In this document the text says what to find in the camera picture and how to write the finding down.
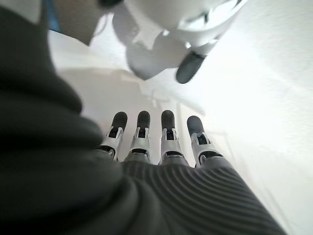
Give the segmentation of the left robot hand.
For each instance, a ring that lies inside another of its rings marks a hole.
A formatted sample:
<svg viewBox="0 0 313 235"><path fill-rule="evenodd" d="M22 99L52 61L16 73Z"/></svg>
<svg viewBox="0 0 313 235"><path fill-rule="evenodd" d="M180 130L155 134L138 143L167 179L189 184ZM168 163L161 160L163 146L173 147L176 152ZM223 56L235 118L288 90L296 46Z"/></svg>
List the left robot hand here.
<svg viewBox="0 0 313 235"><path fill-rule="evenodd" d="M51 61L41 0L0 3L0 230L5 235L282 235L231 164L137 150L115 161Z"/></svg>

